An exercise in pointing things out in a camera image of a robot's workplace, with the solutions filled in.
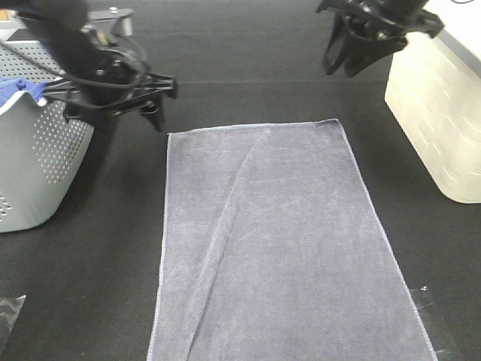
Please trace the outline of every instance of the black cable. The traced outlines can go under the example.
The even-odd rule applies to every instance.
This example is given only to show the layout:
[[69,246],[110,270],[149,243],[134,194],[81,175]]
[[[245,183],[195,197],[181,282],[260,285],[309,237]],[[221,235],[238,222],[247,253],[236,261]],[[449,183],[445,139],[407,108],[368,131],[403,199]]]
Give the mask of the black cable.
[[[115,54],[118,54],[118,55],[121,55],[121,56],[124,56],[126,58],[131,58],[132,56],[130,54],[127,54],[127,53],[123,53],[115,48],[102,48],[103,51],[108,51],[110,53],[115,53]],[[141,62],[142,66],[143,66],[143,69],[141,72],[139,72],[139,75],[137,77],[137,80],[131,84],[133,84],[132,88],[130,88],[130,90],[136,90],[138,86],[141,87],[141,89],[143,89],[144,87],[144,84],[142,84],[142,80],[146,80],[147,79],[147,75],[148,75],[148,72],[149,72],[149,66],[148,64],[146,64],[145,62]],[[56,99],[57,101],[60,101],[60,102],[66,102],[66,103],[72,103],[72,104],[75,104],[75,105],[79,105],[79,106],[84,106],[85,108],[89,108],[91,110],[102,110],[102,109],[105,109],[105,108],[109,108],[109,107],[112,107],[113,105],[118,105],[118,104],[121,104],[125,99],[123,100],[115,100],[111,103],[108,103],[106,105],[96,105],[96,104],[93,104],[93,103],[90,103],[90,102],[72,102],[70,99]]]
[[101,82],[101,81],[86,80],[86,79],[82,79],[82,78],[79,78],[79,77],[75,77],[75,76],[70,75],[70,74],[59,73],[58,71],[55,71],[55,70],[53,70],[53,69],[51,69],[51,68],[49,68],[49,67],[47,67],[47,66],[45,66],[45,65],[43,65],[39,62],[36,62],[35,60],[31,59],[29,56],[26,56],[26,55],[22,54],[20,51],[14,49],[13,47],[8,45],[3,40],[0,40],[0,46],[7,49],[12,54],[15,54],[19,58],[22,58],[23,60],[39,67],[43,71],[46,71],[47,73],[50,73],[50,74],[55,75],[57,77],[62,77],[66,80],[69,80],[69,81],[71,81],[73,83],[77,83],[77,84],[82,84],[82,85],[87,85],[87,86],[99,86],[99,87],[103,87],[103,88],[113,88],[113,89],[133,89],[140,83],[141,78],[143,77],[143,76],[141,76],[136,81],[134,81],[132,83],[129,83],[129,84],[114,84],[114,83],[104,83],[104,82]]
[[142,47],[142,45],[140,45],[134,39],[131,39],[127,36],[123,36],[123,35],[120,35],[120,34],[114,35],[114,36],[116,38],[123,39],[123,40],[127,41],[128,43],[130,43],[131,45],[133,45],[134,47],[136,47],[139,54],[140,54],[142,62],[147,62],[147,51],[145,51],[145,49],[144,49],[144,47]]

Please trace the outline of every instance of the perforated basket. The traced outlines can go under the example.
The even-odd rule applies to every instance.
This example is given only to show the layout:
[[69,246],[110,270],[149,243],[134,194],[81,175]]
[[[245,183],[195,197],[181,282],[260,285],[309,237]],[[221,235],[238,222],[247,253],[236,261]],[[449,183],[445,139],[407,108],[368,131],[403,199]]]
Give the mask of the perforated basket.
[[[20,52],[52,69],[61,69],[36,41],[10,42]],[[53,76],[0,48],[0,77],[38,82]],[[65,105],[39,106],[17,93],[0,108],[0,232],[38,226],[55,213],[82,162],[93,128],[68,124]]]

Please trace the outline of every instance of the white plastic container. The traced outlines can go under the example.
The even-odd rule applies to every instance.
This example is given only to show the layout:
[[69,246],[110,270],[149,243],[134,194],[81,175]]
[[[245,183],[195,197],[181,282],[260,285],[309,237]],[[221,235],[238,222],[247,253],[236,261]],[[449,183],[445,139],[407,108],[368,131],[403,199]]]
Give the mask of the white plastic container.
[[481,78],[441,38],[409,35],[386,102],[441,192],[481,203]]

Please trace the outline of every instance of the gray towel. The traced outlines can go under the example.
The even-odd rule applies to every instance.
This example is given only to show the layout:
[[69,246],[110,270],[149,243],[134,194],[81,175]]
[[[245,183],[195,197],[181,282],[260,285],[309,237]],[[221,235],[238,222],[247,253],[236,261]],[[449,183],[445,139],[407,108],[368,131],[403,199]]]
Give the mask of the gray towel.
[[167,177],[149,361],[436,359],[338,121],[171,134]]

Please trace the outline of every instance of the screw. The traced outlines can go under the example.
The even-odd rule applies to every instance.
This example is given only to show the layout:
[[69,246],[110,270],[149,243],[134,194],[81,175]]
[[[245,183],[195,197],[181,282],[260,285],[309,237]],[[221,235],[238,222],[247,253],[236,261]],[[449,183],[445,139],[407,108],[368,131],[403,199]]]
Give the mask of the screw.
[[377,33],[376,35],[376,38],[377,40],[386,40],[388,38],[388,33],[387,32],[383,32],[383,31],[380,31]]
[[89,34],[91,31],[95,30],[94,25],[86,24],[80,29],[83,34]]

